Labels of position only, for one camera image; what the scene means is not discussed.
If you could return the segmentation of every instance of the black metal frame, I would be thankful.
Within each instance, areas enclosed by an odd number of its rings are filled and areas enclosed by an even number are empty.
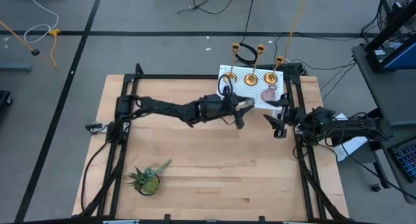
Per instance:
[[[272,69],[274,65],[263,65],[259,66],[259,69]],[[293,89],[291,84],[294,84],[296,87],[296,94],[298,96],[298,101],[300,108],[305,112],[306,107],[303,99],[302,93],[302,86],[300,84],[300,76],[303,73],[302,64],[284,64],[280,67],[280,70],[283,71],[283,78],[286,83],[287,93],[289,94],[290,99],[290,107],[294,108],[294,99],[293,99]],[[123,87],[121,96],[127,95],[127,89],[130,83],[133,83],[133,87],[131,90],[131,94],[136,94],[138,88],[138,82],[140,79],[218,79],[218,75],[145,75],[140,67],[140,65],[136,65],[136,73],[135,74],[126,74],[123,80]],[[134,102],[130,103],[130,112],[133,111]],[[304,145],[302,135],[297,134],[295,129],[293,129],[295,135],[295,142],[296,142],[296,151],[298,155],[302,155],[302,146]],[[114,157],[116,148],[118,145],[112,144],[110,151],[109,151],[109,158],[107,160],[107,167],[105,170],[105,176],[103,181],[103,187],[98,191],[97,196],[93,199],[93,201],[86,207],[85,211],[79,215],[76,215],[70,219],[57,219],[57,220],[46,220],[41,221],[42,223],[99,223],[105,220],[114,220],[116,215],[117,203],[118,203],[118,195],[120,192],[120,184],[122,179],[122,171],[124,167],[124,160],[125,160],[125,152],[127,151],[127,141],[129,136],[129,131],[125,131],[126,141],[120,144],[120,155],[117,161],[113,172],[111,172],[111,168],[114,164]],[[320,188],[319,184],[319,176],[318,176],[318,169],[315,160],[315,154],[313,152],[313,148],[309,149],[309,163],[311,171],[307,168],[307,164],[302,157],[298,157],[298,163],[300,166],[300,174],[302,180],[302,189],[304,194],[305,200],[305,207],[308,222],[313,223],[348,223],[345,217],[343,217],[336,208],[331,204],[328,197]],[[106,203],[106,194],[108,189],[110,188],[111,184],[115,182],[114,185],[114,192],[111,199],[110,205],[110,214],[108,216],[103,215],[104,206]],[[312,185],[315,193],[317,194],[317,204],[318,204],[318,211],[319,211],[319,218],[314,218],[313,209],[312,209],[312,201],[309,192],[309,186]],[[333,216],[335,220],[326,219],[326,209],[328,212]],[[97,216],[92,216],[94,210],[97,209]],[[166,214],[164,219],[161,220],[148,220],[148,219],[141,219],[141,223],[207,223],[208,221],[196,221],[196,220],[171,220],[170,214]],[[260,224],[278,224],[283,223],[282,221],[266,221],[264,216],[259,216],[259,221],[215,221],[215,223],[223,223],[223,224],[234,224],[234,223],[260,223]]]

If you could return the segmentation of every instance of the wooden tabletop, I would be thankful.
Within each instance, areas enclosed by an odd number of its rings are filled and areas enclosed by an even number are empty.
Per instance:
[[[113,120],[123,77],[107,76],[97,121]],[[307,111],[322,106],[317,78],[302,77],[301,81]],[[140,79],[137,94],[185,104],[215,92],[216,80]],[[307,220],[298,161],[292,155],[293,130],[287,127],[285,139],[273,138],[264,113],[268,112],[256,109],[247,113],[242,130],[222,120],[200,123],[193,129],[176,118],[157,114],[134,120],[116,218],[163,219],[171,214],[172,219],[255,221],[265,216],[267,221]],[[104,141],[103,134],[92,136],[86,163]],[[88,170],[86,205],[103,184],[108,152],[109,147]],[[315,158],[322,189],[348,216],[334,153],[315,147]],[[144,197],[126,185],[131,181],[127,174],[135,167],[157,167],[168,159],[172,164],[161,176],[161,188],[155,195]],[[309,189],[318,217],[315,193]],[[81,212],[80,191],[74,214]],[[112,189],[107,195],[105,213],[109,211]]]

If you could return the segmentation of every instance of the white pegboard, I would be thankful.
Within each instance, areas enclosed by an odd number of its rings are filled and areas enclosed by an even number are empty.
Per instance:
[[[231,66],[221,65],[220,72],[218,73],[218,78],[220,78],[221,75],[230,71],[231,71]],[[254,86],[247,85],[244,82],[244,77],[247,74],[251,74],[253,72],[252,68],[242,68],[242,67],[234,66],[233,72],[237,76],[236,83],[233,82],[233,91],[235,94],[241,97],[253,98],[255,108],[260,108],[260,109],[265,109],[265,110],[279,110],[279,111],[281,110],[281,107],[274,107],[272,105],[269,105],[265,103],[261,98],[261,93],[264,90],[268,89],[269,84],[265,82],[264,77],[266,73],[270,72],[269,70],[264,70],[264,69],[255,70],[254,74],[257,76],[257,84]],[[277,86],[276,101],[278,101],[280,100],[280,96],[283,94],[283,72],[276,71],[276,75],[278,76],[278,81],[276,83],[276,86]],[[224,87],[226,83],[223,80],[219,82],[220,82],[220,88],[222,89],[222,87]]]

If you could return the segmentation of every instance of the gray floor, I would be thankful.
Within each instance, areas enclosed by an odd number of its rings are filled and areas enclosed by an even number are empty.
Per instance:
[[[94,0],[38,0],[60,16],[64,31],[84,29]],[[206,8],[218,10],[228,0],[211,0]],[[289,31],[301,0],[255,0],[249,31]],[[221,15],[176,12],[192,0],[102,0],[92,26],[94,31],[242,31],[250,0],[234,0]],[[297,31],[359,32],[376,12],[378,0],[307,0]],[[40,23],[53,24],[53,16],[29,0],[0,0],[0,19],[15,30]],[[38,153],[55,111],[79,36],[60,36],[54,69],[21,45],[17,39],[0,36],[0,62],[30,62],[31,73],[0,72],[0,89],[10,90],[14,105],[3,114],[0,125],[0,223],[14,220]],[[220,64],[229,64],[229,45],[240,37],[112,37],[90,36],[66,101],[51,150],[45,162],[26,221],[66,218],[71,215],[90,136],[84,125],[95,119],[108,74],[133,72],[139,62],[145,73],[214,74]],[[262,64],[273,63],[275,38],[251,37],[250,45],[265,44]],[[300,58],[316,68],[330,68],[351,60],[351,47],[362,39],[324,41],[294,38],[288,59]],[[282,54],[287,38],[278,41]],[[35,45],[48,56],[50,37]],[[323,86],[336,71],[308,70]],[[325,95],[333,84],[323,89]],[[357,67],[329,95],[326,108],[347,116],[375,107]],[[339,171],[352,218],[375,223],[414,223],[415,207],[407,205],[393,190],[372,193],[376,179],[353,162],[342,162]]]

